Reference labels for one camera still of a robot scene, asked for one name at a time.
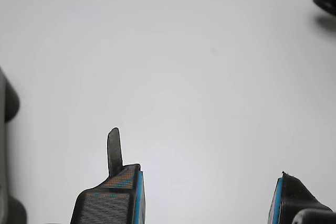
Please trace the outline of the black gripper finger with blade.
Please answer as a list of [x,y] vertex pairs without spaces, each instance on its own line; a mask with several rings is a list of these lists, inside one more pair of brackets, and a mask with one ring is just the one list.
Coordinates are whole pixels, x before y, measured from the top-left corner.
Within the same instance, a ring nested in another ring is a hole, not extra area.
[[120,132],[107,137],[109,175],[76,199],[71,223],[145,223],[145,190],[140,164],[123,165]]

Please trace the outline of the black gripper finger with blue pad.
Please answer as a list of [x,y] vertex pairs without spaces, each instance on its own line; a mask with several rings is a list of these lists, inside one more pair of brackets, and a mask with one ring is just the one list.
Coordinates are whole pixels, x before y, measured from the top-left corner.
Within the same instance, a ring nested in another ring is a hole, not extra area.
[[332,224],[333,210],[318,201],[298,178],[283,172],[277,180],[267,222]]

